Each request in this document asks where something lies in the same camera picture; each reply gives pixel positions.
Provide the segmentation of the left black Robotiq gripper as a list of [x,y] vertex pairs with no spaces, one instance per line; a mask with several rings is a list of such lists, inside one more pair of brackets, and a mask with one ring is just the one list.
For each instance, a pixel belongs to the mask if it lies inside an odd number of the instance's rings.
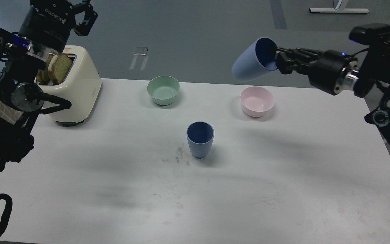
[[[78,36],[86,37],[96,19],[90,0],[72,5],[68,0],[31,0],[28,13],[18,35],[61,53],[73,29]],[[75,15],[84,13],[75,26]]]

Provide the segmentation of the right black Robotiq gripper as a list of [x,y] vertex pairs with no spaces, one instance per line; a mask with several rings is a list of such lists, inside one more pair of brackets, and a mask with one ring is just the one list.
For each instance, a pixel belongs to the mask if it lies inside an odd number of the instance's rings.
[[353,91],[358,81],[358,59],[334,50],[279,47],[276,66],[284,75],[307,75],[310,85],[333,96]]

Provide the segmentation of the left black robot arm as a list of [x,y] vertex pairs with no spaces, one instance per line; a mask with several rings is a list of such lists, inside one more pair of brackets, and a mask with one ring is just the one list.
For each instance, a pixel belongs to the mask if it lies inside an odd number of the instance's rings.
[[[68,100],[45,93],[35,82],[50,54],[61,56],[71,31],[86,37],[98,14],[89,0],[31,0],[18,32],[0,28],[0,172],[19,163],[33,148],[31,131],[40,114],[71,108]],[[12,213],[11,196],[0,218],[0,237]]]

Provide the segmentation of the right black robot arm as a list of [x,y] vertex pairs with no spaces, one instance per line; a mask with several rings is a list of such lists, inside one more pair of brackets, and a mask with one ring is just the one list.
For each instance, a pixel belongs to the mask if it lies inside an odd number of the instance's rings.
[[364,116],[375,125],[390,145],[390,25],[371,23],[354,27],[349,39],[366,46],[366,56],[358,66],[356,54],[335,50],[275,47],[271,51],[282,74],[306,75],[311,86],[333,96],[350,90],[364,98],[376,86],[382,97],[378,106]]

